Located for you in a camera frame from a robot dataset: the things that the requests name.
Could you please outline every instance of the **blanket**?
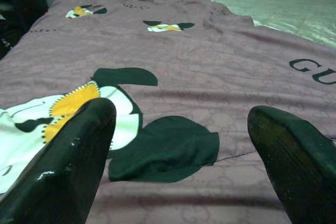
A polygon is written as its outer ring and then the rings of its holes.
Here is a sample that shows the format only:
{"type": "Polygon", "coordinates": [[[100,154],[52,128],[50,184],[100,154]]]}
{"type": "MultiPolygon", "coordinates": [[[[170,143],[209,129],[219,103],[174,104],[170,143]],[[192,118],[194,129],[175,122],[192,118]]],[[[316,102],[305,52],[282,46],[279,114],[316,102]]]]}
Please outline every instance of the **blanket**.
{"type": "Polygon", "coordinates": [[[273,106],[336,139],[335,57],[210,0],[54,0],[0,62],[0,193],[105,97],[117,122],[87,223],[290,223],[247,115],[273,106]]]}

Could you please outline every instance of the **cartoon duck print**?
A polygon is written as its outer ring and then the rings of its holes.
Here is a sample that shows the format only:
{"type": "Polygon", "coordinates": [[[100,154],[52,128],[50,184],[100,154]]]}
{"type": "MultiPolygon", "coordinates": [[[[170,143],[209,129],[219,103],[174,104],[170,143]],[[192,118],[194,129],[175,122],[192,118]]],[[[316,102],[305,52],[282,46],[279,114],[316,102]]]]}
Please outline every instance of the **cartoon duck print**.
{"type": "Polygon", "coordinates": [[[111,100],[117,111],[109,152],[111,181],[176,182],[213,165],[218,133],[181,116],[159,118],[143,127],[140,108],[121,84],[157,86],[158,81],[140,68],[98,69],[91,81],[72,92],[0,109],[0,194],[83,104],[99,97],[111,100]]]}
{"type": "Polygon", "coordinates": [[[76,6],[73,10],[70,10],[67,15],[66,18],[67,19],[73,19],[73,18],[79,18],[79,17],[84,17],[84,16],[88,16],[91,14],[105,14],[107,13],[107,9],[106,8],[102,8],[96,11],[91,11],[88,8],[89,7],[94,7],[92,5],[82,5],[82,6],[76,6]]]}
{"type": "Polygon", "coordinates": [[[157,33],[162,31],[183,31],[185,28],[190,28],[195,25],[194,23],[178,23],[174,25],[168,25],[168,24],[161,24],[161,21],[149,21],[149,20],[144,20],[143,22],[149,26],[147,28],[148,31],[154,31],[157,33]]]}

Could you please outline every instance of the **mattress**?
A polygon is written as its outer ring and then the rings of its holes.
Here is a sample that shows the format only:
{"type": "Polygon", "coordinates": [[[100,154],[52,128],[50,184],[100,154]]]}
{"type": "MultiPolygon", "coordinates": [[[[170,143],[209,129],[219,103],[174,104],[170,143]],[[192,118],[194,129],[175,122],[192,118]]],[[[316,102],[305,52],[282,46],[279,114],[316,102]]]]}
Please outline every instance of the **mattress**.
{"type": "Polygon", "coordinates": [[[107,98],[117,123],[87,224],[288,224],[247,116],[273,106],[335,139],[335,56],[210,0],[54,0],[0,62],[1,193],[107,98]]]}
{"type": "Polygon", "coordinates": [[[336,47],[334,0],[213,0],[237,15],[253,18],[256,26],[286,31],[336,47]]]}

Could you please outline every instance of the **white mattress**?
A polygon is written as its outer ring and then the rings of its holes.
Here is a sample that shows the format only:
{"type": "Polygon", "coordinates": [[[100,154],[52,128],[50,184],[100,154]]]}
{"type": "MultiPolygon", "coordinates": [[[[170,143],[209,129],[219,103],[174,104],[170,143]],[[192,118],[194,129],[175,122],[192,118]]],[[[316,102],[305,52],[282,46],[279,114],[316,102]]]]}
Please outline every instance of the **white mattress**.
{"type": "Polygon", "coordinates": [[[335,0],[213,0],[255,25],[286,31],[336,47],[335,0]]]}

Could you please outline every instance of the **bedsheet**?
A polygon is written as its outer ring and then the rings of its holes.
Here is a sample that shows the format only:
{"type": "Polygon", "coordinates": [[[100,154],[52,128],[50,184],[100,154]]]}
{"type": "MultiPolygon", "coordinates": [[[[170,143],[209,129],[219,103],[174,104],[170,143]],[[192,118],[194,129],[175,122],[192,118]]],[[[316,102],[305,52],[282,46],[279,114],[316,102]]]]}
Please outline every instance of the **bedsheet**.
{"type": "Polygon", "coordinates": [[[336,50],[210,0],[54,0],[0,62],[0,185],[86,101],[117,125],[87,223],[290,223],[247,132],[256,105],[335,139],[336,50]]]}
{"type": "Polygon", "coordinates": [[[336,48],[334,0],[214,0],[256,26],[286,31],[336,48]]]}

